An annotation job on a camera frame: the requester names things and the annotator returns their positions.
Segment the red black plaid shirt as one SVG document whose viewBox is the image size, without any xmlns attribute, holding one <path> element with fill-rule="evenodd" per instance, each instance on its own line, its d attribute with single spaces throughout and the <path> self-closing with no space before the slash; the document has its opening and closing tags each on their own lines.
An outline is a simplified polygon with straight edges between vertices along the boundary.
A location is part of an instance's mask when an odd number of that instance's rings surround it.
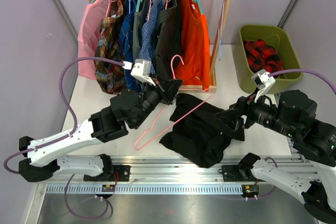
<svg viewBox="0 0 336 224">
<path fill-rule="evenodd" d="M 244 40 L 243 45 L 248 65 L 253 73 L 263 69 L 269 73 L 283 70 L 277 50 L 264 40 Z"/>
</svg>

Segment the pink wire hanger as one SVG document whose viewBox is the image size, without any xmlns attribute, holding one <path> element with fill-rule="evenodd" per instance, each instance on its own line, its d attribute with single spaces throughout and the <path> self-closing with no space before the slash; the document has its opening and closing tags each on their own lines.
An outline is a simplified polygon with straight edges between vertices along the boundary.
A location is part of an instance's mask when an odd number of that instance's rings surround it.
<svg viewBox="0 0 336 224">
<path fill-rule="evenodd" d="M 194 108 L 192 108 L 191 110 L 189 110 L 187 113 L 185 113 L 182 117 L 180 117 L 178 120 L 176 120 L 175 122 L 173 122 L 170 126 L 168 126 L 167 128 L 165 128 L 164 130 L 162 130 L 160 133 L 158 133 L 155 137 L 151 138 L 150 140 L 148 140 L 146 143 L 144 143 L 142 146 L 137 147 L 137 144 L 141 141 L 141 139 L 146 135 L 146 133 L 150 132 L 154 126 L 155 123 L 157 121 L 157 119 L 160 117 L 160 115 L 164 112 L 166 105 L 160 110 L 160 112 L 158 113 L 158 115 L 154 118 L 151 127 L 148 128 L 147 130 L 145 130 L 140 137 L 136 140 L 135 144 L 134 144 L 134 149 L 136 151 L 140 151 L 142 149 L 144 149 L 145 147 L 147 147 L 151 142 L 153 142 L 156 138 L 158 138 L 159 136 L 161 136 L 162 134 L 164 134 L 165 132 L 167 132 L 169 129 L 171 129 L 174 125 L 176 125 L 177 123 L 179 123 L 180 121 L 182 121 L 184 118 L 186 118 L 188 115 L 190 115 L 192 112 L 196 111 L 199 107 L 201 107 L 204 103 L 206 103 L 213 95 L 213 91 L 211 91 L 210 89 L 205 89 L 202 90 L 203 93 L 208 92 L 210 94 L 210 96 L 208 98 L 206 98 L 205 100 L 203 100 L 200 104 L 198 104 L 197 106 L 195 106 Z"/>
</svg>

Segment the light blue wire hanger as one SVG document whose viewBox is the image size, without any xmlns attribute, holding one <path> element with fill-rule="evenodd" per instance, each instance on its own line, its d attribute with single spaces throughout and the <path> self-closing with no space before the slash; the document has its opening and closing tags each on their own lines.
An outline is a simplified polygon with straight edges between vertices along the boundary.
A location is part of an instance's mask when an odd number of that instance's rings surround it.
<svg viewBox="0 0 336 224">
<path fill-rule="evenodd" d="M 225 11 L 225 1 L 226 0 L 216 0 L 216 7 L 217 7 L 217 18 L 218 18 L 218 27 L 217 27 L 217 32 L 218 32 L 218 58 L 219 61 L 222 59 L 222 33 L 223 33 L 223 14 Z"/>
</svg>

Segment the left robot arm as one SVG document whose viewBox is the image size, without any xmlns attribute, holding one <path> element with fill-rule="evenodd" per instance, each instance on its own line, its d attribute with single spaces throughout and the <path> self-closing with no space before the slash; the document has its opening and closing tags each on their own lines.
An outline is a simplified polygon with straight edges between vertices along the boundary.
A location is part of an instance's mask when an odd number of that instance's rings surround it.
<svg viewBox="0 0 336 224">
<path fill-rule="evenodd" d="M 107 182 L 116 178 L 111 157 L 70 156 L 80 148 L 99 145 L 128 135 L 146 120 L 159 103 L 172 104 L 182 85 L 181 79 L 154 79 L 142 92 L 123 90 L 110 99 L 110 105 L 80 123 L 74 132 L 60 132 L 35 140 L 19 139 L 25 156 L 18 164 L 19 174 L 30 183 L 43 182 L 55 175 L 83 175 L 86 182 Z"/>
</svg>

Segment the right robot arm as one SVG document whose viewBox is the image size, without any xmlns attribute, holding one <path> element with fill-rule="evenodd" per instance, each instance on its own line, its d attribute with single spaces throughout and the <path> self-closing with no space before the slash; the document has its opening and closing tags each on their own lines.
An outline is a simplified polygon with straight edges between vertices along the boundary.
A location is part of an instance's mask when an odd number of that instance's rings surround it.
<svg viewBox="0 0 336 224">
<path fill-rule="evenodd" d="M 319 180 L 291 175 L 253 153 L 240 160 L 234 174 L 247 181 L 268 182 L 295 197 L 316 219 L 335 223 L 335 126 L 317 120 L 317 103 L 299 90 L 282 93 L 278 106 L 266 100 L 267 96 L 258 98 L 255 93 L 240 97 L 216 116 L 231 137 L 240 141 L 254 124 L 289 138 L 294 149 L 316 169 Z"/>
</svg>

